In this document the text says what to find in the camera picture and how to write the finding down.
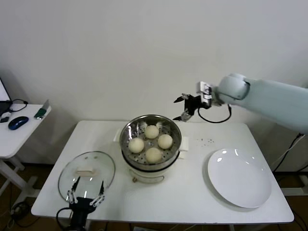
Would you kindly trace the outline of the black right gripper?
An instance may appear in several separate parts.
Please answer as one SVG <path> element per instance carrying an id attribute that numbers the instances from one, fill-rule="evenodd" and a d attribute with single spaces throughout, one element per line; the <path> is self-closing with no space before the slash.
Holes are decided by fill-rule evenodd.
<path id="1" fill-rule="evenodd" d="M 194 113 L 195 110 L 202 107 L 201 96 L 192 96 L 189 94 L 183 93 L 180 97 L 178 97 L 174 103 L 179 103 L 184 101 L 184 112 L 178 116 L 173 118 L 174 121 L 188 121 L 192 117 L 190 113 Z"/>

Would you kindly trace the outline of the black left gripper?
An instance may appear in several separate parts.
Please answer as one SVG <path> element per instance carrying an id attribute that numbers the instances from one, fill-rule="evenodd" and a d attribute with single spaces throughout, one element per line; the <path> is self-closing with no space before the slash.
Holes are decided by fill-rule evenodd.
<path id="1" fill-rule="evenodd" d="M 76 189 L 79 180 L 80 176 L 77 178 L 72 188 L 67 192 L 68 201 L 70 203 L 69 208 L 74 212 L 76 211 L 94 212 L 96 209 L 94 206 L 99 206 L 105 199 L 104 181 L 102 181 L 98 196 L 95 197 L 94 199 L 90 199 L 90 198 L 76 197 Z"/>

